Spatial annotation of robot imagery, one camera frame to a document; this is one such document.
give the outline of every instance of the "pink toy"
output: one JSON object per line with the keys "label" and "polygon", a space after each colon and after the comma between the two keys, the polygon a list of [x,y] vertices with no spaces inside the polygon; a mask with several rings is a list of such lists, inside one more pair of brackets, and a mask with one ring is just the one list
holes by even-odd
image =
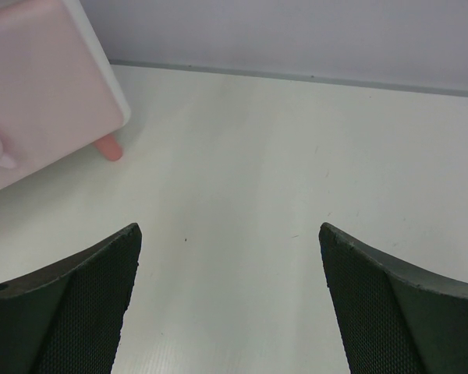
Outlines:
{"label": "pink toy", "polygon": [[130,116],[79,0],[0,0],[0,189],[112,133]]}

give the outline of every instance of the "tabletop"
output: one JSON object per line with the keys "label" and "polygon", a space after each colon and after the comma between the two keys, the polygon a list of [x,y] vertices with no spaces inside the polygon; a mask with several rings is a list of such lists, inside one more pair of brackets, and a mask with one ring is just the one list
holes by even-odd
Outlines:
{"label": "tabletop", "polygon": [[114,373],[347,372],[325,221],[468,281],[468,98],[114,69],[124,158],[0,191],[0,282],[140,225]]}

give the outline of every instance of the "wall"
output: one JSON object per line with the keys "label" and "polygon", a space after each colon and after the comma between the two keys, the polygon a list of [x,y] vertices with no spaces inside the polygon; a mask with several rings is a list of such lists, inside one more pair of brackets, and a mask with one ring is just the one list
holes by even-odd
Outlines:
{"label": "wall", "polygon": [[468,0],[82,0],[108,57],[468,90]]}

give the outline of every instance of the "gray wall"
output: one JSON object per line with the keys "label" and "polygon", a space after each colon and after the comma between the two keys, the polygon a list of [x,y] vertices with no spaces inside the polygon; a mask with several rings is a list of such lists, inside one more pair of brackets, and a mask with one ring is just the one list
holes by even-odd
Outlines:
{"label": "gray wall", "polygon": [[468,90],[468,0],[82,0],[109,58]]}

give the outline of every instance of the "pink leg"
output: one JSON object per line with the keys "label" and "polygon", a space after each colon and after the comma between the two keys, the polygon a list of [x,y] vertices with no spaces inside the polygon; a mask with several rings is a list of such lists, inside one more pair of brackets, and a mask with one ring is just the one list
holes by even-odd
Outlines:
{"label": "pink leg", "polygon": [[94,145],[107,160],[117,161],[123,156],[122,147],[112,134],[103,136],[99,140],[94,141]]}

